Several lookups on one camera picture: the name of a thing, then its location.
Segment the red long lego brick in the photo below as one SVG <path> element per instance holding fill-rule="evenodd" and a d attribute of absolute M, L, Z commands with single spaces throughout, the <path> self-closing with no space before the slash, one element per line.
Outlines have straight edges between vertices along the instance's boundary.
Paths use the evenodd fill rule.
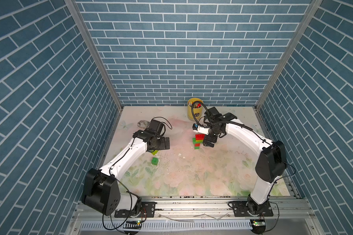
<path fill-rule="evenodd" d="M 195 139 L 196 141 L 202 141 L 205 138 L 205 134 L 196 134 Z"/>

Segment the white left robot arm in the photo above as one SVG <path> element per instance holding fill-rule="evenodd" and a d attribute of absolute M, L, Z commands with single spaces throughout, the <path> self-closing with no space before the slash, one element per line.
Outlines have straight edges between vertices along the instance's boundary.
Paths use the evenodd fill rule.
<path fill-rule="evenodd" d="M 166 128 L 172 129 L 171 124 L 152 119 L 144 130 L 133 133 L 128 145 L 111 161 L 99 169 L 90 169 L 84 179 L 82 203 L 106 216 L 116 211 L 124 211 L 128 216 L 139 215 L 141 197 L 129 191 L 121 193 L 119 185 L 141 155 L 170 149 L 170 138 L 164 136 Z"/>

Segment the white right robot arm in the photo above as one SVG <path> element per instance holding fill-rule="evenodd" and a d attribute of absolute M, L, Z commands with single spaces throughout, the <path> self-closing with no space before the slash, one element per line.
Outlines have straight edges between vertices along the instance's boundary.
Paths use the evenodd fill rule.
<path fill-rule="evenodd" d="M 243 124 L 234 114 L 221 114 L 215 107 L 207 108 L 203 102 L 197 100 L 189 103 L 191 113 L 197 108 L 204 108 L 204 124 L 193 115 L 195 124 L 193 130 L 204 134 L 203 145 L 214 147 L 218 138 L 231 135 L 237 138 L 253 151 L 257 157 L 255 171 L 257 181 L 248 196 L 248 205 L 260 207 L 269 200 L 269 195 L 277 180 L 282 178 L 287 169 L 285 146 L 281 141 L 267 139 L 252 128 Z"/>

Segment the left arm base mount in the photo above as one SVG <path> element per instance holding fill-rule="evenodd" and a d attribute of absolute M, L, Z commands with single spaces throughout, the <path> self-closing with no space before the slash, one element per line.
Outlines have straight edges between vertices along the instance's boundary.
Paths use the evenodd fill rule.
<path fill-rule="evenodd" d="M 130 210 L 116 210 L 115 218 L 153 218 L 156 210 L 156 202 L 141 202 L 136 203 L 134 208 Z"/>

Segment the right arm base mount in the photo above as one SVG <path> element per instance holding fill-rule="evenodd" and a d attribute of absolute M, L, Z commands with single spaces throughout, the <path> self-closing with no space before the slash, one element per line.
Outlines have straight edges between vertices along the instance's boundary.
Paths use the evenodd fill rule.
<path fill-rule="evenodd" d="M 254 201 L 231 201 L 227 204 L 235 217 L 272 217 L 274 213 L 269 201 L 258 205 Z"/>

